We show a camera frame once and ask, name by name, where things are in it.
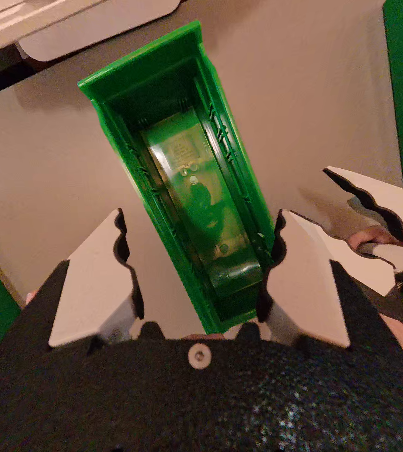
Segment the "person's right hand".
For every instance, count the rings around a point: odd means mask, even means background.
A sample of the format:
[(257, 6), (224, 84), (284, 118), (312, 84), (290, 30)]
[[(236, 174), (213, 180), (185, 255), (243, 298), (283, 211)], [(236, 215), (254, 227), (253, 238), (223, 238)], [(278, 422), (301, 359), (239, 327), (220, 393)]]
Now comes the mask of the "person's right hand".
[[(395, 239), (386, 229), (381, 226), (372, 226), (368, 229), (361, 230), (349, 237), (347, 240), (349, 246), (357, 251), (360, 246), (367, 243), (387, 244), (403, 247), (403, 243)], [(403, 348), (403, 323), (393, 317), (381, 315), (384, 322), (390, 328), (392, 333), (398, 339)]]

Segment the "white stand base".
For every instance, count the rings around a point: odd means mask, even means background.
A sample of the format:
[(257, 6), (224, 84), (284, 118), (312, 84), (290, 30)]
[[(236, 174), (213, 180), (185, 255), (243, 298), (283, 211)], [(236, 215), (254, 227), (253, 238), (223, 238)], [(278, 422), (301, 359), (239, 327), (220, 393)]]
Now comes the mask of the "white stand base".
[(83, 10), (16, 43), (23, 58), (51, 61), (167, 16), (180, 0), (110, 0)]

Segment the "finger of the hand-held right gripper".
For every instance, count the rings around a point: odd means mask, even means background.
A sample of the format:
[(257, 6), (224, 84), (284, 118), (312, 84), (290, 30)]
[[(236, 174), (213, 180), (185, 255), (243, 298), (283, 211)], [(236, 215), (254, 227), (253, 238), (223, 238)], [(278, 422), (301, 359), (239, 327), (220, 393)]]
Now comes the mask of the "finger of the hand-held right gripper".
[(393, 267), (381, 258), (363, 257), (347, 242), (328, 234), (318, 223), (289, 211), (289, 215), (327, 252), (330, 260), (338, 262), (354, 279), (382, 296), (395, 286)]
[(326, 167), (323, 172), (360, 204), (383, 218), (390, 234), (403, 242), (403, 188), (349, 170)]

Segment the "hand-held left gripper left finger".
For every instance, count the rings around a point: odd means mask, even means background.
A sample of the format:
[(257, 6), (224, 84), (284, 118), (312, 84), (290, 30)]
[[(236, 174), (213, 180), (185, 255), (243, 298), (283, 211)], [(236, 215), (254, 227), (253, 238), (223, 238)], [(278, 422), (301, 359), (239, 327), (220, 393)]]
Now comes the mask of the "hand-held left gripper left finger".
[(131, 340), (131, 328), (144, 318), (144, 302), (121, 209), (108, 217), (69, 256), (48, 344), (62, 347), (98, 337), (107, 344)]

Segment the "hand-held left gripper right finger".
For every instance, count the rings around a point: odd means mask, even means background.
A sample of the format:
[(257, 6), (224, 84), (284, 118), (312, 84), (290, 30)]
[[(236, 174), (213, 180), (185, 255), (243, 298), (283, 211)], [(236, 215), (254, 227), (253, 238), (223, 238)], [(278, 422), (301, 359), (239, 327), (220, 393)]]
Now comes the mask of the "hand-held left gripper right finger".
[(298, 214), (280, 210), (275, 225), (275, 264), (263, 279), (257, 318), (280, 344), (294, 346), (306, 336), (347, 348), (350, 338), (331, 254), (312, 226)]

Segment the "white stand ledge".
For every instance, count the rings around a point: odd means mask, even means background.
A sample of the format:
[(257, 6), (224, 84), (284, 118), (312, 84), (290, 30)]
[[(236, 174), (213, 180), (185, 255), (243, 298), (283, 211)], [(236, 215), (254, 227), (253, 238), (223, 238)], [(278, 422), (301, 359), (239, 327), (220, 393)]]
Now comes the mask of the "white stand ledge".
[(101, 3), (100, 0), (0, 0), (0, 49)]

